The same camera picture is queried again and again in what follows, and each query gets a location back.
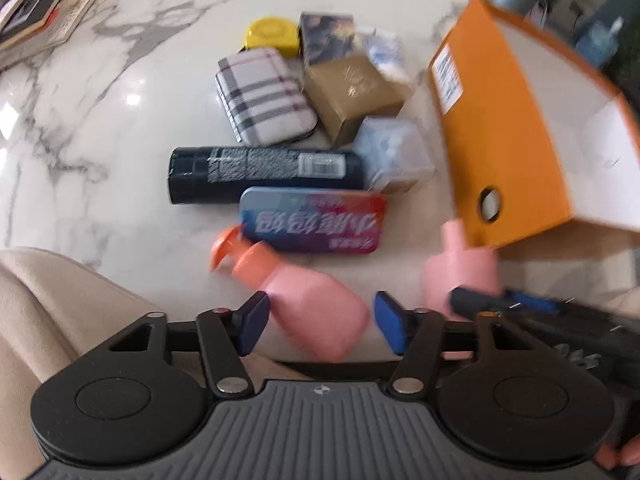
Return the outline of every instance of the crosshair logo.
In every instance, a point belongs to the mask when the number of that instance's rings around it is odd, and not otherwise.
[[[331,388],[329,388],[328,386],[324,386],[324,384],[320,384],[320,386],[316,386],[314,388],[314,393],[320,396],[326,395],[330,392],[331,392]]]

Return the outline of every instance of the finger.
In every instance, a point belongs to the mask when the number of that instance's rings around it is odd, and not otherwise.
[[[618,465],[619,453],[613,449],[609,444],[602,444],[600,449],[593,457],[596,463],[606,470],[611,470]]]
[[[640,435],[636,435],[620,450],[620,464],[630,466],[640,464]]]

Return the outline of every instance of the black cylindrical container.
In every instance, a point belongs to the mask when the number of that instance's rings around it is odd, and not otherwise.
[[[169,161],[174,204],[239,202],[251,186],[363,189],[364,167],[352,152],[290,148],[176,148]]]

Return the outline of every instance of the plaid wallet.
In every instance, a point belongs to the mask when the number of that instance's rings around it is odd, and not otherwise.
[[[238,142],[271,146],[313,131],[318,117],[276,49],[245,50],[218,65],[218,92]]]

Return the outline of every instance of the pink pump dispenser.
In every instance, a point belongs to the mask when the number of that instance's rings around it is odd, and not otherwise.
[[[273,317],[299,346],[322,361],[345,358],[369,323],[364,301],[331,276],[288,264],[267,243],[252,244],[240,234],[240,226],[220,233],[211,270],[231,257],[232,275],[268,294]]]
[[[424,267],[424,305],[449,319],[465,320],[452,313],[449,293],[460,285],[479,292],[499,296],[498,256],[487,247],[466,246],[462,220],[450,220],[442,225],[441,254],[432,256]]]

